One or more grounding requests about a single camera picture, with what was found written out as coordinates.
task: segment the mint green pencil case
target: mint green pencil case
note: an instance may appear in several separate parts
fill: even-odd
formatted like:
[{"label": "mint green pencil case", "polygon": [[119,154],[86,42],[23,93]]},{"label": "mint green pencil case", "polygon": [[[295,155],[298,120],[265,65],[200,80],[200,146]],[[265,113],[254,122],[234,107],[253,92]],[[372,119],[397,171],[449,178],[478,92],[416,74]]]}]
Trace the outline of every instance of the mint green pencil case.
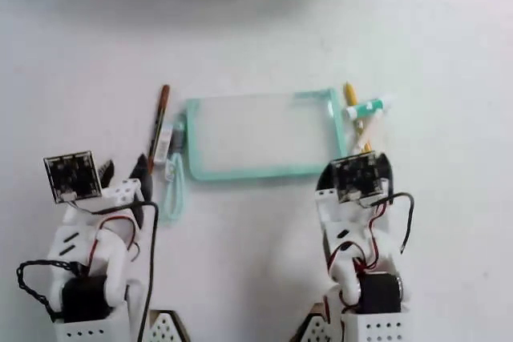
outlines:
[{"label": "mint green pencil case", "polygon": [[347,156],[334,89],[189,99],[186,115],[195,179],[318,175]]}]

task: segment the cable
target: cable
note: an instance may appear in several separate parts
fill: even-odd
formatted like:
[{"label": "cable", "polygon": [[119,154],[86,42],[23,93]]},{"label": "cable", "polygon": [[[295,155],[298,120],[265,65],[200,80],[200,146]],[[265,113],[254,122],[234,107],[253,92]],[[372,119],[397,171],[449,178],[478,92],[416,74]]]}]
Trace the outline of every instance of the cable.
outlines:
[{"label": "cable", "polygon": [[406,234],[404,235],[404,240],[402,241],[402,245],[401,245],[401,249],[400,249],[401,250],[401,254],[402,254],[404,252],[404,249],[406,248],[406,244],[408,243],[408,239],[410,238],[411,222],[412,222],[413,217],[414,217],[414,209],[415,209],[415,199],[414,199],[414,197],[410,193],[408,193],[408,192],[397,192],[397,193],[395,193],[393,195],[389,195],[389,196],[387,196],[385,198],[378,199],[375,202],[372,202],[370,204],[370,207],[375,207],[375,206],[379,206],[382,203],[390,202],[394,198],[397,198],[399,196],[405,196],[405,197],[407,197],[410,200],[410,209],[408,210],[408,222],[406,224]]},{"label": "cable", "polygon": [[378,243],[376,242],[376,237],[374,236],[374,232],[372,231],[372,226],[374,224],[374,222],[378,219],[378,218],[381,218],[384,214],[385,214],[385,211],[386,211],[386,202],[383,203],[381,206],[377,206],[376,207],[376,212],[378,212],[379,210],[379,207],[382,207],[382,210],[376,215],[374,216],[373,218],[370,219],[369,221],[369,232],[370,232],[370,238],[372,240],[372,246],[373,246],[373,249],[374,249],[374,262],[371,263],[371,264],[368,264],[366,265],[366,268],[367,269],[370,269],[372,270],[373,268],[376,268],[376,266],[378,265],[378,260],[379,260],[379,250],[378,250]]},{"label": "cable", "polygon": [[90,214],[91,212],[89,210],[87,210],[86,208],[83,208],[83,207],[80,207],[74,200],[70,201],[70,202],[67,202],[67,204],[69,206],[72,206],[73,208],[79,210],[79,211],[83,211],[83,212],[86,212],[87,214]]},{"label": "cable", "polygon": [[127,204],[117,206],[117,207],[109,207],[109,208],[105,208],[103,210],[93,211],[91,213],[92,215],[105,215],[105,214],[111,214],[112,212],[124,210],[125,208],[138,208],[138,207],[144,207],[144,206],[152,206],[155,209],[155,217],[153,220],[153,228],[152,228],[152,233],[151,233],[150,280],[148,282],[146,303],[144,304],[143,319],[141,320],[141,325],[139,326],[139,336],[137,337],[137,342],[143,341],[144,325],[146,324],[147,312],[150,307],[151,292],[153,291],[153,271],[154,271],[153,262],[155,259],[155,241],[156,241],[156,235],[157,235],[157,223],[159,221],[159,206],[153,202],[132,202],[132,203],[127,203]]},{"label": "cable", "polygon": [[55,312],[54,309],[51,308],[50,302],[48,302],[48,299],[44,295],[39,294],[34,289],[29,288],[26,285],[25,280],[23,279],[23,270],[25,270],[25,268],[28,266],[54,266],[56,268],[63,268],[64,270],[73,273],[75,276],[81,276],[83,274],[83,266],[78,262],[66,262],[63,260],[27,260],[26,262],[20,264],[16,269],[19,288],[21,288],[27,294],[36,299],[40,304],[42,304],[50,316],[51,321],[55,322],[57,319],[62,317],[62,313]]},{"label": "cable", "polygon": [[135,254],[135,256],[130,260],[131,262],[136,260],[139,257],[139,254],[141,253],[141,247],[139,246],[139,244],[137,242],[134,242],[133,245],[137,247],[137,254]]},{"label": "cable", "polygon": [[130,216],[127,216],[127,215],[114,215],[114,216],[109,216],[108,218],[106,218],[103,222],[101,222],[98,226],[98,229],[96,230],[96,233],[95,233],[95,241],[93,242],[93,245],[91,247],[91,251],[89,253],[89,260],[87,262],[87,268],[88,269],[91,269],[91,264],[92,264],[92,261],[93,261],[93,256],[95,254],[95,250],[96,250],[96,246],[98,245],[98,233],[99,231],[103,228],[103,226],[105,225],[105,223],[107,222],[110,222],[112,220],[117,220],[117,219],[126,219],[128,220],[131,225],[132,225],[132,233],[131,233],[131,239],[130,239],[130,242],[128,243],[127,245],[127,250],[130,250],[130,247],[132,246],[132,244],[134,243],[134,238],[135,238],[135,233],[137,232],[137,223],[135,223],[135,221],[133,220],[132,217]]},{"label": "cable", "polygon": [[329,259],[328,259],[328,275],[329,275],[330,278],[331,278],[331,267],[333,266],[333,262],[335,262],[335,259],[337,258],[338,252],[342,249],[342,247],[344,247],[348,243],[350,243],[351,245],[354,245],[354,246],[356,246],[358,248],[358,250],[362,254],[363,266],[365,267],[367,265],[366,254],[365,254],[365,252],[363,252],[362,247],[359,244],[357,244],[357,243],[355,243],[355,242],[353,242],[351,240],[348,240],[346,242],[343,242],[343,243],[339,244],[335,248],[335,250],[333,250],[333,253],[329,256]]}]

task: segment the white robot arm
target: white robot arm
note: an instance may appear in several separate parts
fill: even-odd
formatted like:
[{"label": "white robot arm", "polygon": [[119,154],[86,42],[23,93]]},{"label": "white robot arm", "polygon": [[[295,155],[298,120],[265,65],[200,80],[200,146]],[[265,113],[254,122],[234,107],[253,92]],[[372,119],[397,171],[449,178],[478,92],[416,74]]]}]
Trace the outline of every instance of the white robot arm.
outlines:
[{"label": "white robot arm", "polygon": [[[400,197],[410,200],[402,245],[389,230],[392,202]],[[370,152],[332,161],[315,200],[328,273],[336,285],[325,295],[325,319],[311,320],[310,334],[301,340],[320,332],[325,340],[345,342],[411,340],[410,287],[401,254],[414,200],[408,193],[394,194],[388,159]]]},{"label": "white robot arm", "polygon": [[[99,185],[90,154],[64,155],[51,161],[57,163],[55,167],[51,164],[49,172],[56,202],[63,196],[90,195],[91,186]],[[65,182],[57,180],[64,172]],[[74,200],[68,201],[47,259],[27,261],[18,268],[20,288],[45,305],[57,341],[78,341],[84,336],[98,342],[142,341],[158,219],[158,207],[143,193],[148,188],[141,181],[147,184],[148,176],[125,179],[115,187],[95,187],[98,192],[81,200],[80,207]],[[65,183],[70,180],[75,184],[68,187]],[[150,248],[149,259],[137,258],[142,247]],[[24,269],[31,265],[51,266],[48,299],[26,286]]]}]

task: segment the white table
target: white table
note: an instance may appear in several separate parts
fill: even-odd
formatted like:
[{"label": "white table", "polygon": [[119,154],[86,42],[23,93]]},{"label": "white table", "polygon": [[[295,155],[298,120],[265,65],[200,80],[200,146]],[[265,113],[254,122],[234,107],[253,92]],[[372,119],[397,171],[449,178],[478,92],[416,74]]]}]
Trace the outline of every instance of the white table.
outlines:
[{"label": "white table", "polygon": [[[43,156],[91,149],[120,180],[165,82],[177,111],[345,80],[398,96],[381,149],[417,199],[415,340],[511,338],[513,0],[0,0],[0,15],[2,340],[53,338],[14,274],[63,213]],[[159,230],[152,307],[194,341],[287,340],[327,284],[314,184],[190,183],[184,217]]]}]

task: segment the circuit board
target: circuit board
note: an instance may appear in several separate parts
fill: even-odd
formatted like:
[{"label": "circuit board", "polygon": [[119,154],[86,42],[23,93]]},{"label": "circuit board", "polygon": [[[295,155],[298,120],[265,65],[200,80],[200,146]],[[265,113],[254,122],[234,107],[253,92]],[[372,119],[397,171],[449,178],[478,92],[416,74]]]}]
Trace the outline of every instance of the circuit board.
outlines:
[{"label": "circuit board", "polygon": [[90,151],[44,159],[51,192],[56,203],[102,195],[95,162]]},{"label": "circuit board", "polygon": [[330,165],[339,203],[383,192],[375,152],[337,159]]}]

